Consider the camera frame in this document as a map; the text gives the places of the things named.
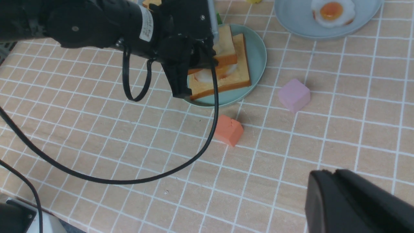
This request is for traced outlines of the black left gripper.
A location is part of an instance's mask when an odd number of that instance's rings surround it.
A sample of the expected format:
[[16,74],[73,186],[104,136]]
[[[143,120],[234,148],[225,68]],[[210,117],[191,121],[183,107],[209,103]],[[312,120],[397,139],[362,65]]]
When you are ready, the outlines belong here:
[[188,70],[219,65],[213,46],[219,41],[213,0],[162,0],[152,5],[159,16],[162,40],[158,51],[172,96],[185,99],[192,95],[188,87]]

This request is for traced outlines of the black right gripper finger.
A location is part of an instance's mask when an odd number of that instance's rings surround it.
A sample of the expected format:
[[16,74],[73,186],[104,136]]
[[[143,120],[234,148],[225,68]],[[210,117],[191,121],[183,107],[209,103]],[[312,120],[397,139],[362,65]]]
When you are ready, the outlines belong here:
[[347,169],[309,174],[310,233],[412,233],[414,208]]

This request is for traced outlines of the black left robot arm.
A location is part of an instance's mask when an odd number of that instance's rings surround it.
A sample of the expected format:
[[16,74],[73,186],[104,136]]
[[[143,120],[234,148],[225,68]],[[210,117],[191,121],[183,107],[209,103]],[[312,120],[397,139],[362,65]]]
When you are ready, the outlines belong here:
[[190,70],[218,65],[213,44],[218,23],[212,0],[162,0],[137,4],[129,0],[2,0],[2,43],[52,38],[63,48],[123,50],[122,81],[127,99],[147,93],[151,71],[141,93],[130,89],[130,56],[162,65],[175,98],[192,94]]

